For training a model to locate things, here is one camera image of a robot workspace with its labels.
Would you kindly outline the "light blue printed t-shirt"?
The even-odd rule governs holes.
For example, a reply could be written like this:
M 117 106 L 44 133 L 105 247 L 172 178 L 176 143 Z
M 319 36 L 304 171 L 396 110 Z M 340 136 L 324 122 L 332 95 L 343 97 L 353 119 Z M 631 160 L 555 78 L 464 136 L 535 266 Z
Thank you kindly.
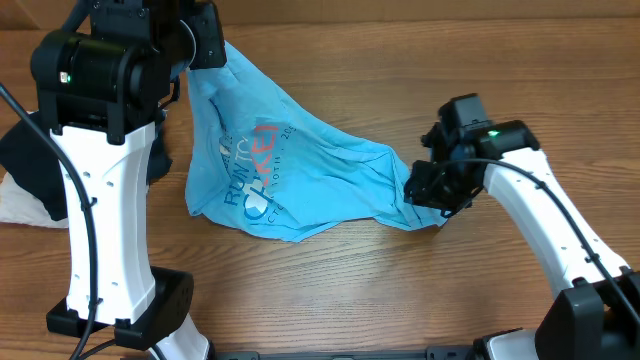
M 191 215 L 288 242 L 366 218 L 405 231 L 444 224 L 439 211 L 405 202 L 409 168 L 390 146 L 323 122 L 225 50 L 223 67 L 187 73 Z

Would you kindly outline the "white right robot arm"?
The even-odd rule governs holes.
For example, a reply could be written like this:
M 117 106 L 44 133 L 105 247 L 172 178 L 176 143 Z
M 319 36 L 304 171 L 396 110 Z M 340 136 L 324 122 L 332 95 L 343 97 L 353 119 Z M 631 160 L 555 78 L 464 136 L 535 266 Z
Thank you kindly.
M 521 121 L 439 122 L 421 138 L 407 202 L 450 218 L 482 191 L 499 202 L 541 264 L 554 301 L 534 330 L 475 340 L 470 359 L 636 359 L 639 274 L 593 231 Z

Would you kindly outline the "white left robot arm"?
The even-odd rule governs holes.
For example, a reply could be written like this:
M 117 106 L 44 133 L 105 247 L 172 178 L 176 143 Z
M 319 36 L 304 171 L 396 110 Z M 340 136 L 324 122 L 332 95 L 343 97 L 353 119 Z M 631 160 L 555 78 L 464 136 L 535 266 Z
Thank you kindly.
M 211 359 L 189 308 L 191 274 L 154 267 L 147 250 L 147 172 L 185 70 L 225 64 L 210 1 L 86 1 L 83 19 L 47 34 L 31 57 L 44 133 L 61 167 L 71 248 L 67 295 L 49 331 L 155 359 Z

